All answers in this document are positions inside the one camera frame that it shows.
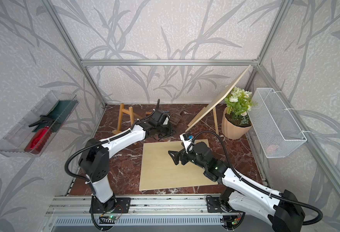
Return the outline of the light plywood board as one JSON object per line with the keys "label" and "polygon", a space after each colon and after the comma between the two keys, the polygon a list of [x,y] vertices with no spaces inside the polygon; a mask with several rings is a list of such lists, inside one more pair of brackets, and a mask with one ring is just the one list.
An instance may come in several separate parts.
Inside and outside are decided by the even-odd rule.
{"label": "light plywood board", "polygon": [[140,191],[215,185],[204,170],[188,162],[175,165],[168,151],[183,149],[181,141],[144,143]]}

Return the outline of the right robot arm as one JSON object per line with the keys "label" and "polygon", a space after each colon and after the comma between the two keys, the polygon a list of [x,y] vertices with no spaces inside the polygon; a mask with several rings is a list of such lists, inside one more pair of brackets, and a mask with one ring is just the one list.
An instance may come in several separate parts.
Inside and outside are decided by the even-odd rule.
{"label": "right robot arm", "polygon": [[185,149],[169,151],[176,165],[193,163],[204,170],[204,175],[213,182],[227,187],[220,199],[227,211],[235,210],[252,215],[276,232],[299,232],[303,226],[305,213],[301,206],[293,204],[296,196],[285,190],[277,190],[261,185],[238,171],[233,172],[228,165],[215,158],[204,143],[194,145],[190,152]]}

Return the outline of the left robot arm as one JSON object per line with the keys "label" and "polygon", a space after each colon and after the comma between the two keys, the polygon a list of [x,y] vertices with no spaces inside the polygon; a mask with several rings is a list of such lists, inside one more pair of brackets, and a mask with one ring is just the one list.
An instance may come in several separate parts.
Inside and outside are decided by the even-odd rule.
{"label": "left robot arm", "polygon": [[151,115],[138,120],[129,129],[115,136],[88,141],[86,150],[79,159],[79,166],[96,199],[105,204],[113,198],[114,193],[109,184],[108,174],[110,159],[116,153],[146,138],[157,136],[161,139],[172,134],[170,116],[156,109]]}

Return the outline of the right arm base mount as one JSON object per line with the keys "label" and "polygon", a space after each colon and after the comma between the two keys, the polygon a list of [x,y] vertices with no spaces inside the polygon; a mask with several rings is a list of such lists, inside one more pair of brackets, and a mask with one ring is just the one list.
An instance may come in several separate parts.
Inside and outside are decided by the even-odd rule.
{"label": "right arm base mount", "polygon": [[208,213],[240,213],[240,211],[232,209],[231,206],[227,206],[224,201],[220,201],[219,197],[207,195],[205,200]]}

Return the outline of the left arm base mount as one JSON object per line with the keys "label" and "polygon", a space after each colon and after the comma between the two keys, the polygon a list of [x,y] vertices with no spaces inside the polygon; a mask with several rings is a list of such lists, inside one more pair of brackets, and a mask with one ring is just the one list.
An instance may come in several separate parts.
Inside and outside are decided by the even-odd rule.
{"label": "left arm base mount", "polygon": [[90,207],[89,213],[103,214],[116,213],[126,214],[129,211],[131,198],[113,196],[107,202],[101,203],[96,197],[93,200],[93,206]]}

